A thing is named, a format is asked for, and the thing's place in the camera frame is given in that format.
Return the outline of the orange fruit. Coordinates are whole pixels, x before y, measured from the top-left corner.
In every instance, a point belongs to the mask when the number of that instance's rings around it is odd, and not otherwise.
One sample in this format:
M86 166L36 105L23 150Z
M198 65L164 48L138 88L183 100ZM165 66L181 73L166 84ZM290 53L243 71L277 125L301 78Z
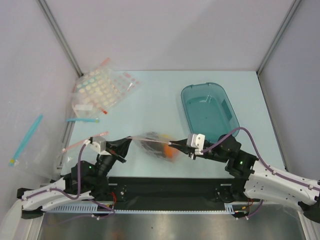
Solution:
M177 151L175 148L170 147L168 145L165 145L164 146L164 154L165 154L166 158L173 159L177 155Z

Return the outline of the clear zip bag red dots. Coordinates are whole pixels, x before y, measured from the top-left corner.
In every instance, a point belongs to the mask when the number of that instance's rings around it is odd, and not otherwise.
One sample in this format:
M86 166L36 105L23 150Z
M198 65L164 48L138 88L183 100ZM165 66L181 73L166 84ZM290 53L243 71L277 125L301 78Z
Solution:
M132 140L149 157L171 163L175 163L181 158L181 153L169 145L170 141L176 140L170 134L148 131L135 136L128 136L126 139Z

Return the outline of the purple grape bunch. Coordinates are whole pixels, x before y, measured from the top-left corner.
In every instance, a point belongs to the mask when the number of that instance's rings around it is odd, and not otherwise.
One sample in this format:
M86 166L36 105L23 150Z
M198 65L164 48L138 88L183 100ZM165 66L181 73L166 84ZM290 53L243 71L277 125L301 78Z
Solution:
M146 132L141 136L139 146L149 156L165 159L164 147L168 143L168 139L163 138L162 134L157 132Z

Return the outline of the teal transparent plastic tray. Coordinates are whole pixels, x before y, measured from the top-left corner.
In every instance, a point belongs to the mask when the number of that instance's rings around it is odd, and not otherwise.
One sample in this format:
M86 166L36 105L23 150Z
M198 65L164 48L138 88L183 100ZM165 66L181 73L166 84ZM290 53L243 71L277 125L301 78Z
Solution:
M207 141L216 143L240 126L226 91L217 83L188 85L180 97L192 134L205 135Z

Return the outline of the yellow mango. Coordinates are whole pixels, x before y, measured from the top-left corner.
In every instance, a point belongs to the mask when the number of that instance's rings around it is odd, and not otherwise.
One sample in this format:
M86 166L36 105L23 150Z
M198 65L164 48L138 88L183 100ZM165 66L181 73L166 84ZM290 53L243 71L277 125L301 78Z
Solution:
M167 134L163 134L162 137L165 138L165 139L168 139L169 141L173 139L172 136L167 135Z

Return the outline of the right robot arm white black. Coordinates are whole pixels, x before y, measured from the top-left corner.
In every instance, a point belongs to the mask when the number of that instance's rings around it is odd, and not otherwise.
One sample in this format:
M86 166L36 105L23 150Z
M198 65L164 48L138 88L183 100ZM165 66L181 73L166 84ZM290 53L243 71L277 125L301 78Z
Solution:
M215 144L207 141L203 134L191 134L187 139L169 141L168 146L193 160L203 158L225 163L225 171L240 181L230 188L235 200L247 197L281 204L319 223L320 182L273 167L259 152L243 151L232 134L222 135Z

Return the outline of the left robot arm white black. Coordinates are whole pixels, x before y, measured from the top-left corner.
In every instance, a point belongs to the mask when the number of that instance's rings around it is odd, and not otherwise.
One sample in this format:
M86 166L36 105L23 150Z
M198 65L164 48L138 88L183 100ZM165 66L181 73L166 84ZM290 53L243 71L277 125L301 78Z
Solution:
M56 207L78 201L97 205L101 201L112 201L104 208L113 212L117 195L109 186L108 173L116 162L126 162L131 142L131 137L107 141L102 136L95 136L84 140L70 173L38 189L17 190L17 198L22 204L21 218L39 218Z

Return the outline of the zip bag blue zipper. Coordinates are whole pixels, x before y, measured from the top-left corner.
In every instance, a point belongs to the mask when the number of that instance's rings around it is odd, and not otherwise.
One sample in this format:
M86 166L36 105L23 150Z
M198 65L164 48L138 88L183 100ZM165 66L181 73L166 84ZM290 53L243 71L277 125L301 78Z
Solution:
M100 119L98 118L95 112L91 111L76 111L70 117L67 117L65 120L67 123L69 122L82 122L82 123L100 123Z

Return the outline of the zip bag pastel dots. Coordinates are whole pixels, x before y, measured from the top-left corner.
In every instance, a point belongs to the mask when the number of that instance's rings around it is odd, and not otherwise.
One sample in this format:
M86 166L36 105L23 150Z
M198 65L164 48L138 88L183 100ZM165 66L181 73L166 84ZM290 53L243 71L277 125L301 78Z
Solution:
M108 113L119 93L113 73L108 57L76 81L71 94L71 107L76 117L95 119Z

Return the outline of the zip bag red dots back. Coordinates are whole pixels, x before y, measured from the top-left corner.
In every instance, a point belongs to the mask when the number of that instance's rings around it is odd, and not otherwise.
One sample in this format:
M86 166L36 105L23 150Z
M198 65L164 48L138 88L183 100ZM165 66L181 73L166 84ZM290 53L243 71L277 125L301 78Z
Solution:
M140 79L127 71L112 71L109 79L117 101L129 97L143 86Z

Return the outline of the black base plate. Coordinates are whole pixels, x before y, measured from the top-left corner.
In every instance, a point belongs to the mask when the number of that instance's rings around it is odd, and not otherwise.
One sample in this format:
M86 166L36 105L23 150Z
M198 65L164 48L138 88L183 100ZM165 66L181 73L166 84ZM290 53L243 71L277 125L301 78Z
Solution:
M125 208L165 205L173 209L216 206L252 200L244 194L244 180L235 178L109 177L116 204Z

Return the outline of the clear bag teal zipper wall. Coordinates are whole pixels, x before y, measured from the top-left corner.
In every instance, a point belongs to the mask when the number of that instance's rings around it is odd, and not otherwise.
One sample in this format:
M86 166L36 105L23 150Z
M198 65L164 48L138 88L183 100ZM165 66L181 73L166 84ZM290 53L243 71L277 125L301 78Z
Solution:
M8 166L28 174L50 178L52 176L52 164L49 160L50 145L48 127L44 115L40 114L24 135Z

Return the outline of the left aluminium frame post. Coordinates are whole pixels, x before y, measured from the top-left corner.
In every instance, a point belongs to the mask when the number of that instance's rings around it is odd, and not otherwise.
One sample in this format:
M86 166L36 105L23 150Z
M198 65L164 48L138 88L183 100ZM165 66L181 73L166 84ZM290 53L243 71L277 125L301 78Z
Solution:
M49 27L51 28L54 36L56 37L60 47L62 48L67 60L69 61L72 69L75 71L76 75L80 78L83 76L83 72L80 68L78 61L75 58L75 55L66 40L55 16L53 15L50 6L46 0L36 0L44 18L46 19Z

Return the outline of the aluminium frame post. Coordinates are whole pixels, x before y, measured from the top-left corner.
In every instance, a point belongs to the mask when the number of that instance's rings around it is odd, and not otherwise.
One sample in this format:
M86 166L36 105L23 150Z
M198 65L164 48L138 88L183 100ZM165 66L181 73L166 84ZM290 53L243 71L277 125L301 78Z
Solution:
M60 47L62 48L67 60L69 61L72 69L75 71L76 75L80 78L83 76L83 72L80 68L78 61L75 58L75 55L66 40L55 16L53 15L50 6L46 0L36 0L44 18L46 19L49 27L51 28L54 36L56 37Z
M274 38L271 41L270 46L268 47L264 57L262 58L257 70L256 75L259 78L262 72L264 71L265 67L267 66L268 62L270 61L271 57L273 56L277 46L280 44L282 38L286 30L288 29L290 23L292 22L293 18L295 17L296 13L298 12L303 0L294 0L290 5L283 21L280 24Z

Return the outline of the right aluminium frame post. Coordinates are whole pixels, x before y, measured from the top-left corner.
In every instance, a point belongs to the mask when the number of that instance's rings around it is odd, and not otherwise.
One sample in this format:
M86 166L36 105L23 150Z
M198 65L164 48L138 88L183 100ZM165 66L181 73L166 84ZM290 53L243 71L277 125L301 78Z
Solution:
M290 5L283 21L280 24L274 38L271 41L270 46L268 47L264 57L262 58L257 70L256 75L259 78L262 72L264 71L265 67L267 66L268 62L270 61L271 57L273 56L277 46L280 44L282 38L286 30L288 29L290 23L292 22L293 18L295 17L296 13L298 12L303 0L294 0Z

